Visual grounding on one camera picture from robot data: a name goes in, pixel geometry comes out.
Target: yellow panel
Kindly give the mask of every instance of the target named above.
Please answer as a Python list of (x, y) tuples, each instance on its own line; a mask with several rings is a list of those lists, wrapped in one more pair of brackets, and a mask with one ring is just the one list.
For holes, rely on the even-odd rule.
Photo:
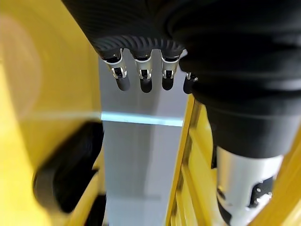
[(176, 224), (175, 224), (175, 216), (171, 216), (171, 218), (170, 218), (170, 225), (171, 226), (176, 226)]
[(181, 217), (178, 211), (175, 214), (175, 225), (182, 226)]
[(186, 139), (188, 136), (188, 130), (189, 130), (189, 125), (190, 125), (190, 118), (191, 118), (191, 113), (192, 113), (192, 109), (193, 109), (193, 104), (194, 104), (194, 98), (192, 95), (189, 95), (187, 106), (186, 106), (184, 125), (182, 128), (179, 151), (178, 151), (175, 166), (174, 166), (174, 180), (173, 180), (173, 184), (172, 184), (171, 191), (170, 191), (168, 208), (167, 208), (166, 218), (165, 218), (166, 226), (169, 225), (169, 219), (171, 217), (171, 213), (172, 213), (172, 209), (173, 209), (174, 197), (175, 197), (175, 192), (176, 192), (176, 188), (177, 188), (177, 184), (178, 184), (178, 179), (180, 176), (181, 163), (182, 163), (183, 153), (184, 153), (184, 149), (185, 149), (185, 145), (186, 145)]
[(257, 225), (301, 225), (301, 141), (297, 135), (297, 145), (285, 157), (273, 189), (273, 197), (268, 205), (250, 224)]
[(183, 201), (182, 201), (180, 191), (177, 191), (175, 193), (175, 199), (176, 199), (176, 202), (177, 202), (177, 213), (179, 213), (180, 219), (181, 219), (181, 225), (185, 226), (186, 225), (186, 220), (185, 220), (185, 214), (184, 214), (184, 205), (183, 205)]
[(49, 215), (32, 178), (76, 128), (99, 119), (97, 55), (60, 0), (1, 0), (0, 34), (0, 225), (83, 222), (88, 209)]
[(204, 105), (200, 107), (199, 118), (196, 130), (198, 132), (198, 141), (202, 144), (202, 151), (209, 152), (212, 155), (213, 141), (209, 121), (207, 119), (207, 111)]
[(182, 174), (184, 182), (181, 194), (187, 225), (205, 225), (204, 216), (187, 166), (182, 166)]
[(208, 167), (211, 167), (212, 149), (209, 149), (208, 146), (204, 145), (204, 139), (200, 138), (199, 133), (195, 128), (189, 129), (189, 135), (193, 140), (193, 148), (196, 149), (195, 151), (200, 152), (203, 155)]
[(213, 223), (220, 223), (222, 219), (217, 207), (215, 183), (212, 178), (211, 169), (202, 156), (202, 153), (193, 143), (188, 167), (204, 214), (205, 225), (209, 226)]

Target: robotic hand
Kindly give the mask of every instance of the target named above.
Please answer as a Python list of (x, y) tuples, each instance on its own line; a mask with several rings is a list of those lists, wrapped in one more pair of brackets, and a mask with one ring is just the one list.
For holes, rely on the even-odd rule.
[(268, 203), (301, 113), (301, 0), (63, 0), (121, 90), (130, 49), (151, 90), (151, 51), (162, 85), (179, 62), (184, 90), (207, 108), (217, 156), (217, 201), (228, 225), (247, 225)]

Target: black robotic finger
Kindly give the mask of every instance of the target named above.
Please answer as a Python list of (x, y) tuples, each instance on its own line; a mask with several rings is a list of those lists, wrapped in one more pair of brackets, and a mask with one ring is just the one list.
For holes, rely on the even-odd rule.
[(165, 90), (170, 90), (174, 85), (174, 75), (179, 64), (179, 53), (161, 51), (162, 57), (162, 87)]
[(174, 79), (172, 78), (162, 78), (162, 87), (165, 90), (170, 90), (174, 85)]
[(103, 60), (116, 79), (119, 89), (127, 91), (130, 88), (130, 81), (127, 76), (127, 67), (122, 52), (123, 50), (119, 49), (117, 52), (112, 53), (111, 56), (103, 58)]
[(197, 80), (198, 80), (198, 78), (194, 74), (191, 74), (190, 72), (186, 73), (185, 81), (184, 81), (184, 85), (183, 85), (184, 93), (186, 93), (186, 94), (192, 93), (192, 85)]
[(130, 88), (130, 80), (128, 77), (116, 79), (117, 86), (122, 91), (127, 91)]
[(144, 93), (149, 93), (152, 89), (152, 82), (150, 79), (140, 79), (140, 87)]
[(151, 73), (152, 58), (151, 50), (144, 52), (132, 52), (136, 68), (140, 78), (140, 87), (144, 93), (149, 93), (152, 89)]

